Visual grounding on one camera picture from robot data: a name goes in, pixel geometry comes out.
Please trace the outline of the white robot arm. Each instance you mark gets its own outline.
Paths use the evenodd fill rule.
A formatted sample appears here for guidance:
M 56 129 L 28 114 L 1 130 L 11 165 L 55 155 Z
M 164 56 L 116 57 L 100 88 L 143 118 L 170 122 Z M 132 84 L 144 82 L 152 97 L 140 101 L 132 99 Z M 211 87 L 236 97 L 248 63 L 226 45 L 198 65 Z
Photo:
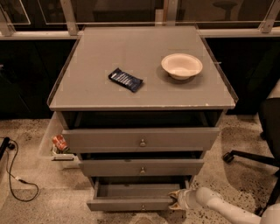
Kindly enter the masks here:
M 169 192 L 168 195 L 175 199 L 169 206 L 171 210 L 204 207 L 219 213 L 231 224 L 280 224 L 279 203 L 269 206 L 261 216 L 258 216 L 226 202 L 219 193 L 207 187 L 196 190 L 179 189 Z

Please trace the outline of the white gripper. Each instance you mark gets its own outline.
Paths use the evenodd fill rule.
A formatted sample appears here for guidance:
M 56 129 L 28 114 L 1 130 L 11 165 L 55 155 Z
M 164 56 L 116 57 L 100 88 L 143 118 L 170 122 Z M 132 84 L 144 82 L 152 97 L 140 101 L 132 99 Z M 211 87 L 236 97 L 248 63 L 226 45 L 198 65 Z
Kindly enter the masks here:
M 169 192 L 168 195 L 171 198 L 177 199 L 178 203 L 174 203 L 169 206 L 171 210 L 188 210 L 193 209 L 195 205 L 194 191 L 193 190 L 177 190 Z

